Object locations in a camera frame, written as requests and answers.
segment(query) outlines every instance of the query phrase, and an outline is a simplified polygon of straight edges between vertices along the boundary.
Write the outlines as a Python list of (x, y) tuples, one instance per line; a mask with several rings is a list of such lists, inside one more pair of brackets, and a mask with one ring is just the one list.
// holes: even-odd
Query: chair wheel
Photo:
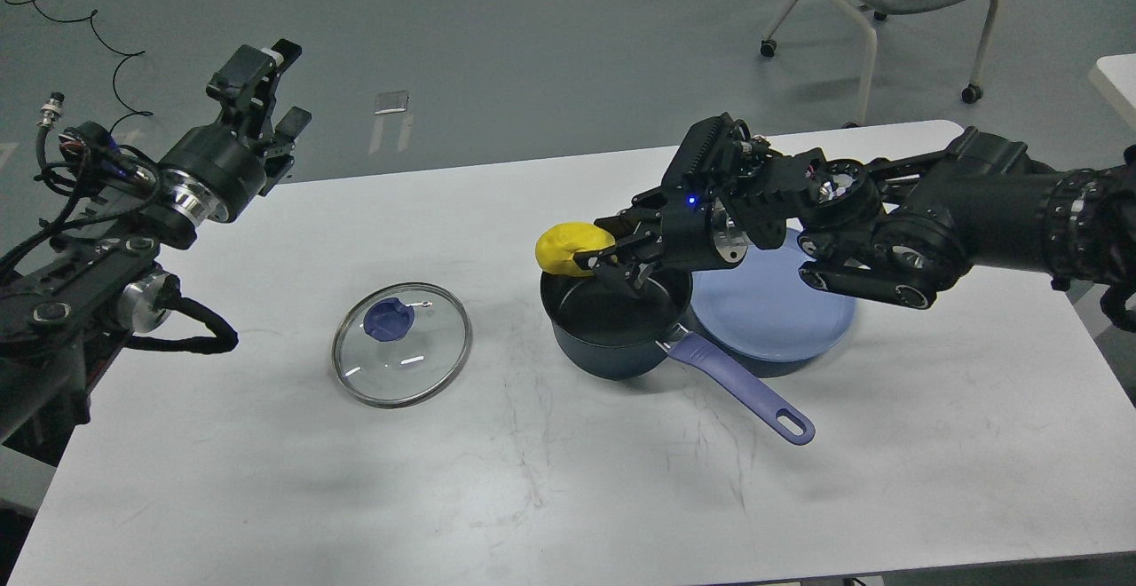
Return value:
[(983, 87), (979, 87), (978, 84), (967, 84), (967, 87), (962, 90), (962, 101), (964, 101), (964, 103), (974, 104), (982, 99)]

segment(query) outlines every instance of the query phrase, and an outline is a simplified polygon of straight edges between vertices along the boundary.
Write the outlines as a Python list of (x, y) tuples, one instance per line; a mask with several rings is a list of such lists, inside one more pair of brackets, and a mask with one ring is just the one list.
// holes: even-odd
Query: connector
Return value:
[(59, 120), (64, 116), (64, 95), (60, 92), (51, 93), (51, 98), (41, 106), (40, 112), (43, 117), (40, 118), (39, 126), (41, 128), (52, 129), (56, 125), (56, 120)]

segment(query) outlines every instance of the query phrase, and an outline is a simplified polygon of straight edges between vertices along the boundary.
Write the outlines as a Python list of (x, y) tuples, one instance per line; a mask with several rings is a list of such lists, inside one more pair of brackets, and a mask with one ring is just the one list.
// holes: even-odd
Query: handle hole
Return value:
[(796, 416), (788, 411), (779, 411), (777, 420), (793, 435), (804, 435), (804, 424), (796, 419)]

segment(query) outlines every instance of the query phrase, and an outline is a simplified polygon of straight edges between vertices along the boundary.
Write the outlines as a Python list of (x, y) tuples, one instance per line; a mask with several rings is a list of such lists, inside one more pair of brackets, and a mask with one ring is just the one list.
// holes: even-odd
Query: gray floor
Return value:
[[(278, 97), (284, 108), (296, 103), (315, 114), (300, 140), (292, 181), (321, 181), (677, 144), (692, 122), (722, 110), (744, 117), (757, 132), (836, 128), (853, 115), (859, 33), (826, 0), (801, 0), (778, 32), (777, 57), (762, 59), (759, 32), (779, 1), (43, 0), (40, 6), (57, 17), (98, 8), (95, 24), (110, 44), (147, 49), (123, 67), (118, 87), (126, 101), (157, 116), (127, 120), (119, 132), (152, 154), (216, 116), (203, 87), (236, 45), (267, 45), (281, 36), (302, 44), (304, 56)], [(1136, 0), (1004, 0), (986, 97), (964, 104), (959, 92), (984, 15), (984, 0), (971, 0), (882, 24), (869, 124), (947, 118), (1026, 141), (1036, 160), (1060, 169), (1118, 165), (1136, 132), (1086, 74), (1101, 56), (1136, 51)], [(110, 92), (117, 56), (84, 24), (52, 24), (28, 6), (0, 8), (0, 245), (10, 246), (32, 233), (35, 218), (61, 204), (31, 181), (32, 124), (48, 93), (67, 93), (64, 124), (109, 125), (123, 109)], [(377, 92), (401, 89), (410, 92), (409, 112), (373, 116)], [(658, 177), (644, 176), (644, 189), (651, 181)], [(518, 189), (526, 186), (540, 189)], [(507, 202), (501, 210), (510, 214)], [(1131, 336), (1108, 330), (1099, 343), (1108, 344), (1118, 375), (1136, 379)], [(1068, 583), (1055, 569), (1041, 570), (1050, 570), (1054, 584)], [(919, 583), (1001, 583), (959, 581), (958, 575)], [(1029, 583), (1049, 583), (1029, 575)]]

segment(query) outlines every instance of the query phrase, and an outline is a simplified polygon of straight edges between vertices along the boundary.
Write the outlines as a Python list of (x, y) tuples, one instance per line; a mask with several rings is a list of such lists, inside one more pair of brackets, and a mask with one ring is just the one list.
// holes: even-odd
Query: purple pan handle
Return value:
[[(704, 336), (690, 332), (677, 343), (670, 344), (667, 357), (705, 372), (790, 443), (805, 445), (817, 435), (817, 429), (808, 417), (801, 415), (783, 396), (777, 395), (774, 388), (766, 386), (763, 380), (746, 371), (737, 360), (711, 344)], [(779, 417), (786, 417), (801, 433), (794, 433), (786, 427)]]

